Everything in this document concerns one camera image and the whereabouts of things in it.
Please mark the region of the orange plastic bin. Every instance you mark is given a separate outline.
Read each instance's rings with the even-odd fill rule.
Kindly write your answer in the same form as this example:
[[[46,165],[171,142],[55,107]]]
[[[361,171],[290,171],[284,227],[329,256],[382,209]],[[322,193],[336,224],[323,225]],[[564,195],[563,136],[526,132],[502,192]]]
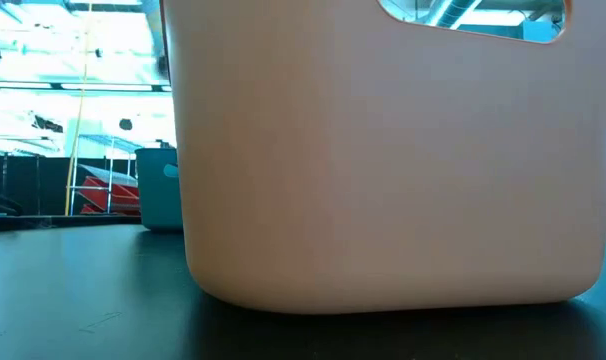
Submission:
[[[164,0],[185,251],[295,314],[557,302],[606,242],[606,0],[541,44],[379,0]]]

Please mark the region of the red storage bin stack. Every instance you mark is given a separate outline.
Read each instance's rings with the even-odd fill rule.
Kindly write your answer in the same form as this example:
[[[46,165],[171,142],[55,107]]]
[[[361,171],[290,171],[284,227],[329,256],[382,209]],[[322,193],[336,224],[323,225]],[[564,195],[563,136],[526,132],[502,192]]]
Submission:
[[[127,174],[82,165],[86,176],[75,190],[85,200],[82,214],[140,216],[137,180]]]

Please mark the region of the blue plastic bin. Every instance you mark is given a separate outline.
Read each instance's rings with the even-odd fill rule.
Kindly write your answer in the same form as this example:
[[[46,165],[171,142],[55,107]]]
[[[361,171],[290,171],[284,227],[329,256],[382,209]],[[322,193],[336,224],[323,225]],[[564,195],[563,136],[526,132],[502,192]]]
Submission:
[[[150,231],[182,231],[176,150],[140,148],[135,155],[142,225]]]

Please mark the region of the black low partition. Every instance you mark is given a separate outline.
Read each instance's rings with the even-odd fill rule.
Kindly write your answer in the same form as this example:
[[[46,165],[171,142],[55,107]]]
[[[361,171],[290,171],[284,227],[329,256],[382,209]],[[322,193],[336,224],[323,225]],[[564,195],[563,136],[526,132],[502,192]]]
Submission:
[[[25,215],[64,215],[68,158],[0,156],[0,195]]]

